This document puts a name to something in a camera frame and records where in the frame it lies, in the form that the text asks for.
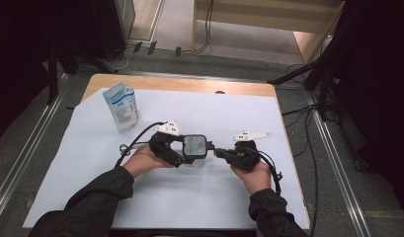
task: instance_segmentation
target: person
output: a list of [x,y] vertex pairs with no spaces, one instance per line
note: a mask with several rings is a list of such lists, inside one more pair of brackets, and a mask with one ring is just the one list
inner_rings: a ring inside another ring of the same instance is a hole
[[[107,236],[120,200],[133,196],[134,179],[153,169],[172,168],[144,145],[122,165],[78,191],[63,210],[44,214],[29,236]],[[251,172],[231,166],[250,196],[249,214],[264,236],[307,236],[285,210],[287,202],[271,189],[271,173],[263,162]]]

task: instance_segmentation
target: cable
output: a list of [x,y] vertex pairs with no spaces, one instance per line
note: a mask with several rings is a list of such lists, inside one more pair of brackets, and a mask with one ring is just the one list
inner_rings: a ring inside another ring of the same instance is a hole
[[297,116],[297,119],[296,119],[294,122],[290,123],[289,125],[286,125],[285,128],[288,128],[288,127],[292,126],[293,124],[297,123],[297,122],[299,121],[300,117],[301,117],[303,114],[305,114],[306,112],[307,112],[307,111],[304,111],[304,112],[300,113],[300,114]]
[[208,44],[210,43],[210,25],[211,25],[211,16],[213,13],[213,2],[214,1],[211,0],[210,5],[208,6],[208,9],[207,9],[207,14],[205,16],[205,21],[204,21],[205,41],[204,41],[203,46],[194,51],[183,50],[183,52],[189,52],[190,54],[199,54],[199,53],[204,52],[204,50],[207,48]]
[[121,158],[119,158],[118,162],[116,163],[116,166],[119,166],[121,164],[121,161],[124,159],[124,157],[127,155],[127,153],[131,150],[131,148],[133,148],[133,145],[135,145],[137,143],[137,140],[140,138],[140,136],[142,136],[146,131],[148,131],[152,126],[155,125],[162,125],[165,124],[165,122],[159,121],[159,122],[155,122],[153,124],[151,124],[150,126],[148,126],[146,129],[144,129],[132,142],[131,144],[128,146],[128,148],[122,153]]
[[[176,50],[164,49],[164,48],[155,48],[155,51],[168,51],[168,52],[172,52],[172,53],[176,52]],[[210,56],[210,54],[212,52],[213,52],[213,47],[211,47],[211,45],[210,45],[210,52],[208,54],[192,53],[191,50],[183,50],[182,51],[183,54],[191,54],[191,55],[195,55],[195,56]]]
[[[249,147],[239,147],[239,149],[256,153],[260,156],[261,159],[263,159],[267,163],[267,165],[269,166],[269,169],[270,169],[270,173],[272,174],[273,180],[275,181],[276,194],[280,195],[282,193],[282,188],[280,186],[280,180],[283,178],[283,176],[282,176],[282,173],[279,173],[279,174],[277,173],[276,165],[275,165],[275,162],[273,161],[272,157],[270,157],[263,151],[259,151],[257,149],[251,149]],[[265,154],[270,159],[270,161],[266,157],[264,157],[261,153]]]
[[275,161],[272,159],[272,157],[270,157],[268,154],[266,154],[266,152],[263,152],[263,151],[258,151],[258,152],[260,152],[261,154],[267,156],[267,157],[272,161],[273,166],[275,167],[275,169],[277,169],[277,168],[276,168]]
[[315,108],[316,106],[318,106],[318,104],[309,105],[309,106],[303,107],[302,109],[299,109],[299,110],[285,112],[285,113],[282,113],[282,116],[284,117],[284,116],[288,116],[288,115],[291,115],[291,114],[294,114],[294,113],[297,113],[297,112],[309,110],[311,108]]
[[[313,111],[313,113],[316,112],[316,105],[314,105],[314,107],[311,107],[311,108],[309,109],[309,111],[307,111],[308,114],[306,115],[306,118],[305,118],[305,119],[308,118],[308,115],[309,115],[309,113],[310,113],[311,111]],[[306,143],[305,143],[303,149],[302,149],[299,153],[293,155],[293,158],[294,158],[294,157],[297,157],[297,156],[299,156],[299,155],[301,155],[301,154],[303,154],[303,152],[305,152],[305,150],[306,150],[307,147],[308,147],[308,143],[307,143],[307,141],[306,141]]]
[[122,69],[125,69],[127,66],[128,66],[128,57],[127,57],[127,55],[126,55],[126,53],[127,53],[127,51],[129,50],[129,49],[131,49],[131,48],[134,48],[134,46],[133,47],[128,47],[125,51],[124,51],[124,57],[125,57],[125,60],[126,60],[126,63],[125,63],[125,65],[123,66],[123,67],[114,67],[113,65],[111,65],[110,63],[108,63],[107,61],[106,61],[106,58],[104,58],[104,62],[108,65],[108,66],[110,66],[111,68],[113,68],[113,69],[115,69],[115,70],[122,70]]
[[312,117],[313,117],[313,114],[315,114],[316,110],[310,110],[308,112],[308,114],[306,115],[305,130],[306,130],[306,142],[307,142],[307,145],[309,146],[310,154],[312,156],[313,169],[314,169],[314,175],[315,175],[315,208],[314,208],[312,226],[310,228],[311,229],[310,237],[313,237],[313,234],[315,233],[316,221],[318,218],[318,200],[319,200],[318,190],[319,189],[318,189],[318,167],[316,165],[316,157],[315,157],[315,153],[313,152],[313,149],[312,149],[312,143],[310,142],[309,129],[308,129],[309,125],[312,121],[312,117],[308,121],[308,118],[309,118],[311,112],[312,112]]
[[[292,64],[292,65],[288,66],[288,67],[285,69],[285,75],[288,74],[288,70],[289,70],[290,67],[292,67],[292,66],[303,66],[303,65],[304,65],[304,64]],[[294,78],[291,78],[290,80],[293,81],[293,82],[295,82],[295,83],[299,83],[299,84],[302,84],[302,83],[303,83],[303,82],[299,82],[299,81],[294,80]]]

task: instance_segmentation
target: white sheet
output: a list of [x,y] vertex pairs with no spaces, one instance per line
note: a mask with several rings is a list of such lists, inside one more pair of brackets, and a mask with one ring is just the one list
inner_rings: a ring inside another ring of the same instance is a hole
[[[301,228],[309,228],[276,98],[135,90],[139,122],[119,133],[102,96],[105,90],[75,108],[24,227],[33,227],[47,211],[63,209],[78,190],[113,169],[121,144],[129,145],[156,121],[175,120],[182,134],[203,134],[216,148],[232,149],[233,137],[242,130],[269,132],[270,137],[256,140],[257,147],[283,173],[287,210]],[[140,141],[154,132],[152,128]],[[133,187],[133,198],[119,204],[114,228],[257,228],[248,215],[249,195],[242,182],[210,151],[202,167],[157,169],[139,176]]]

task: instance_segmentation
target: hand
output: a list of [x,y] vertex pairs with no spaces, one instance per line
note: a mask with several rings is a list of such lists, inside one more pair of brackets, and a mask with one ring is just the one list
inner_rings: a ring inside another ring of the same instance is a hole
[[149,172],[155,168],[172,168],[174,166],[157,158],[150,150],[149,145],[138,148],[134,154],[123,165],[130,174],[137,176]]
[[230,166],[230,169],[244,182],[250,195],[272,187],[270,168],[263,162],[259,162],[252,171],[244,171],[234,166]]

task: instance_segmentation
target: black sleeve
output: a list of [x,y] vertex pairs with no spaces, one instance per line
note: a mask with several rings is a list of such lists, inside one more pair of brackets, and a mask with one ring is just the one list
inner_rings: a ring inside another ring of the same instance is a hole
[[249,213],[257,221],[260,231],[266,237],[304,236],[306,233],[296,224],[294,216],[285,210],[287,202],[273,190],[261,190],[250,197]]
[[133,182],[124,167],[100,175],[76,193],[64,210],[42,216],[29,236],[107,236],[118,202],[133,196]]

